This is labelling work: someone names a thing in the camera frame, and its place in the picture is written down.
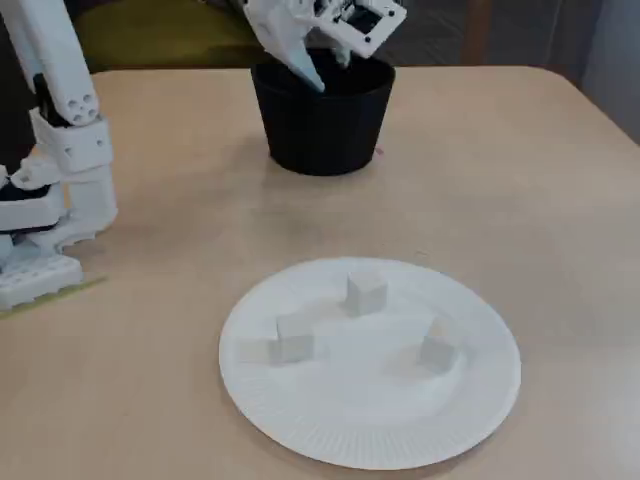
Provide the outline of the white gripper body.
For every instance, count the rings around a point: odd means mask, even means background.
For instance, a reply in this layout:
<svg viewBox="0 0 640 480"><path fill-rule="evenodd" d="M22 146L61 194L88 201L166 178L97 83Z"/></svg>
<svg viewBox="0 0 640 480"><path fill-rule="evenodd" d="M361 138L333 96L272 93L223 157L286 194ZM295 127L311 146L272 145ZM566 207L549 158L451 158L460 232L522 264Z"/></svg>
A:
<svg viewBox="0 0 640 480"><path fill-rule="evenodd" d="M242 10L258 41L277 59L309 56L306 37L314 26L314 2L248 0Z"/></svg>

